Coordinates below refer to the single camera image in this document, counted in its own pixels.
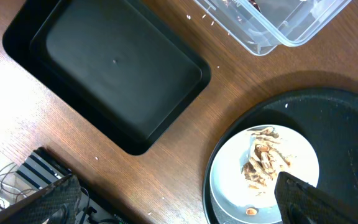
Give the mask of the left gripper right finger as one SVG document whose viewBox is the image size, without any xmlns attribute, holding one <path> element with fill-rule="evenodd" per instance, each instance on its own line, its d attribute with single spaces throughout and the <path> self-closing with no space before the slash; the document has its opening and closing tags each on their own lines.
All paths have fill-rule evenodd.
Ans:
<svg viewBox="0 0 358 224">
<path fill-rule="evenodd" d="M 336 200 L 287 172 L 279 173 L 274 195 L 283 223 L 358 224 L 358 208 Z"/>
</svg>

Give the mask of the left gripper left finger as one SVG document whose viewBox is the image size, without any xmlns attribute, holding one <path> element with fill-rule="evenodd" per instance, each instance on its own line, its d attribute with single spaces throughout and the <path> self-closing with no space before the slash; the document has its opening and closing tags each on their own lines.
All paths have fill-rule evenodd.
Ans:
<svg viewBox="0 0 358 224">
<path fill-rule="evenodd" d="M 66 175 L 0 211 L 0 224 L 74 223 L 81 199 L 77 176 Z"/>
</svg>

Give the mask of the clear plastic waste bin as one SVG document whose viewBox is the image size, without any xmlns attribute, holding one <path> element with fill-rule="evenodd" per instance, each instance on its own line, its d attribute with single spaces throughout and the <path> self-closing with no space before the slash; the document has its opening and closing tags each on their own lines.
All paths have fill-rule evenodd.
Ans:
<svg viewBox="0 0 358 224">
<path fill-rule="evenodd" d="M 256 56 L 278 45 L 299 47 L 312 39 L 351 0 L 195 0 L 220 25 Z"/>
</svg>

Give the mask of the food scraps on plate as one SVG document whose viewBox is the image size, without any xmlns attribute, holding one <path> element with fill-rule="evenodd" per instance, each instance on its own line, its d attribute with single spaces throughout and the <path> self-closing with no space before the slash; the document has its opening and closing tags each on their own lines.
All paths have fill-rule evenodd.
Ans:
<svg viewBox="0 0 358 224">
<path fill-rule="evenodd" d="M 281 149 L 284 140 L 272 126 L 252 129 L 247 133 L 252 137 L 252 144 L 249 160 L 242 167 L 242 175 L 254 202 L 269 207 L 279 173 L 289 171 L 293 166 L 292 155 Z"/>
</svg>

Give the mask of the grey plate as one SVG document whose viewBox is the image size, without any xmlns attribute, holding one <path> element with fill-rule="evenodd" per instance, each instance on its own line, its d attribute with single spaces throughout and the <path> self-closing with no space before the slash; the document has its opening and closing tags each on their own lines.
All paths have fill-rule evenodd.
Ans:
<svg viewBox="0 0 358 224">
<path fill-rule="evenodd" d="M 292 155 L 293 166 L 287 172 L 304 182 L 316 186 L 319 162 L 315 150 L 300 133 L 280 125 L 263 124 L 247 128 L 230 137 L 212 161 L 209 184 L 214 201 L 229 217 L 241 223 L 278 223 L 282 220 L 273 191 L 271 206 L 254 202 L 242 167 L 249 160 L 252 137 L 247 132 L 272 126 L 284 140 L 281 149 Z"/>
</svg>

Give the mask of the round black serving tray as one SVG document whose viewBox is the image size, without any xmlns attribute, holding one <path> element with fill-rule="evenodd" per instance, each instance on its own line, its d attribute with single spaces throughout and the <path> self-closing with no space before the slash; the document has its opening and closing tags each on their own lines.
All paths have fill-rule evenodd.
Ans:
<svg viewBox="0 0 358 224">
<path fill-rule="evenodd" d="M 319 163 L 317 188 L 358 212 L 358 94 L 344 90 L 294 90 L 246 111 L 215 146 L 203 178 L 203 210 L 208 223 L 239 223 L 219 207 L 209 183 L 213 160 L 223 145 L 247 128 L 277 124 L 304 136 Z"/>
</svg>

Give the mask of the black rectangular tray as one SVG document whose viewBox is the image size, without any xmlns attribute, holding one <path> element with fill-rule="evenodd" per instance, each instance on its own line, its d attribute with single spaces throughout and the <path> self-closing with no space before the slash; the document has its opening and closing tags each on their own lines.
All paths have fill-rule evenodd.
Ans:
<svg viewBox="0 0 358 224">
<path fill-rule="evenodd" d="M 145 153 L 211 80 L 207 62 L 141 1 L 29 0 L 2 45 L 135 156 Z"/>
</svg>

